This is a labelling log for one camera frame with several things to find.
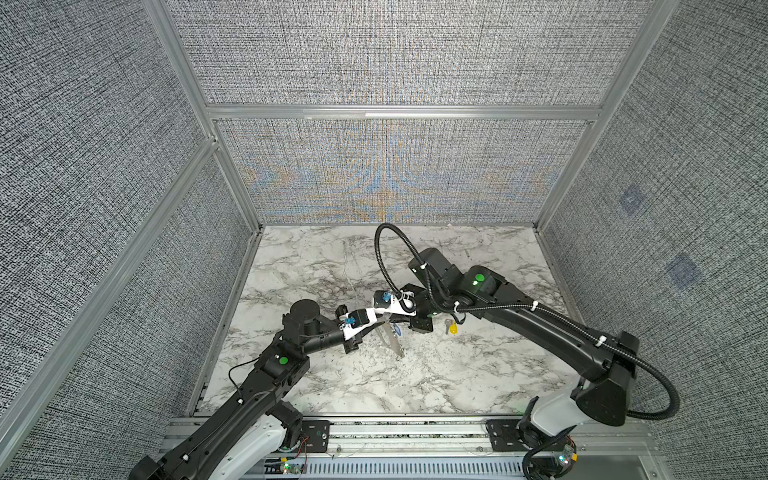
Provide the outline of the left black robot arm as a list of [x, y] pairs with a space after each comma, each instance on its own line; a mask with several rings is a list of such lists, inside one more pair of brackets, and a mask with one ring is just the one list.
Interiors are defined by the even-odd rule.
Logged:
[[389, 293], [372, 307], [348, 311], [340, 306], [334, 319], [322, 315], [313, 300], [295, 302], [235, 393], [160, 460], [140, 460], [129, 477], [238, 479], [275, 452], [302, 448], [307, 444], [303, 415], [285, 396], [308, 372], [310, 355], [338, 345], [350, 352], [368, 332], [401, 313]]

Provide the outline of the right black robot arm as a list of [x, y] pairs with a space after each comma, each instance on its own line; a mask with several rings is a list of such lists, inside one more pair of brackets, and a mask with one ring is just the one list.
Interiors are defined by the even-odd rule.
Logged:
[[422, 288], [417, 306], [429, 313], [467, 313], [508, 328], [571, 367], [577, 380], [561, 392], [529, 402], [519, 429], [536, 439], [588, 421], [620, 427], [636, 415], [630, 397], [639, 339], [582, 325], [525, 295], [500, 274], [479, 265], [467, 272], [435, 248], [408, 264]]

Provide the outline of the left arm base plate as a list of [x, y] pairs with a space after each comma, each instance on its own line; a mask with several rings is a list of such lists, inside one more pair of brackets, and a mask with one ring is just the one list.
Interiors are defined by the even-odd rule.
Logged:
[[296, 428], [288, 430], [288, 439], [293, 439], [289, 452], [297, 455], [299, 451], [307, 453], [326, 453], [330, 440], [330, 427], [327, 420], [305, 420]]

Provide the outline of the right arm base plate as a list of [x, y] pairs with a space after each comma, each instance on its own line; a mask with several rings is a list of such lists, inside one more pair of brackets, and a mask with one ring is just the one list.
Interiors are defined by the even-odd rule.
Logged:
[[494, 452], [523, 452], [543, 445], [551, 437], [522, 418], [488, 420], [485, 428]]

